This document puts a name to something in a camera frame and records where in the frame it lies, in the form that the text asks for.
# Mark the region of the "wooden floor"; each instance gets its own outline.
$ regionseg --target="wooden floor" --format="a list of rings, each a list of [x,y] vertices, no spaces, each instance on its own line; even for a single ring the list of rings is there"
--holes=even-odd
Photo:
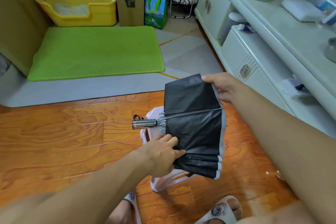
[[[0,106],[0,206],[60,191],[142,145],[132,116],[162,106],[164,92],[50,105]],[[194,223],[219,199],[233,195],[244,216],[260,215],[296,200],[231,104],[219,180],[195,177],[161,193],[149,177],[136,187],[142,223]]]

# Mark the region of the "person's left hand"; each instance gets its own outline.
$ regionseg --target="person's left hand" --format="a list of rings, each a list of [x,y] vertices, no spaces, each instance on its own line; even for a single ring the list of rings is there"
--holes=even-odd
[[[186,153],[185,150],[173,150],[178,142],[177,137],[172,135],[159,135],[137,149],[142,156],[148,158],[149,175],[162,177],[174,169],[174,160]]]

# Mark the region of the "foot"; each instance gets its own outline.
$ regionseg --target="foot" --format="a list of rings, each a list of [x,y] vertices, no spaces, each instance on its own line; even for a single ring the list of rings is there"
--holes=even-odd
[[[127,200],[122,200],[107,218],[105,224],[133,224],[131,203]]]
[[[241,218],[243,217],[243,211],[242,211],[242,208],[238,202],[237,199],[234,199],[234,198],[230,198],[227,200],[227,204],[229,205],[230,209],[232,210],[233,212],[233,215],[234,217],[236,218],[237,221],[241,220]],[[214,216],[215,215],[215,211],[218,211],[220,209],[218,209],[218,206],[215,205],[211,212]],[[204,224],[227,224],[225,222],[223,222],[222,220],[220,219],[212,219],[212,220],[209,220],[207,222],[204,222]]]

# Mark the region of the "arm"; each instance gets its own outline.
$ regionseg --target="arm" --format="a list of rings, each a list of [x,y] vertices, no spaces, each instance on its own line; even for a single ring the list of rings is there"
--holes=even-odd
[[[120,201],[147,175],[161,177],[185,154],[176,137],[157,137],[112,165],[94,172],[24,214],[15,224],[104,223]]]
[[[336,141],[275,106],[229,73],[203,77],[232,103],[306,207],[324,224],[336,220]]]

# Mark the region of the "green bag handle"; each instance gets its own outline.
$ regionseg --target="green bag handle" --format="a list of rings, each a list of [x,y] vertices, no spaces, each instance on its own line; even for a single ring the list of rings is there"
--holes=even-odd
[[[162,0],[157,0],[156,4],[155,4],[155,9],[151,10],[151,8],[150,8],[151,0],[148,0],[148,10],[149,10],[149,12],[151,14],[155,13],[159,9],[161,2],[162,2]]]

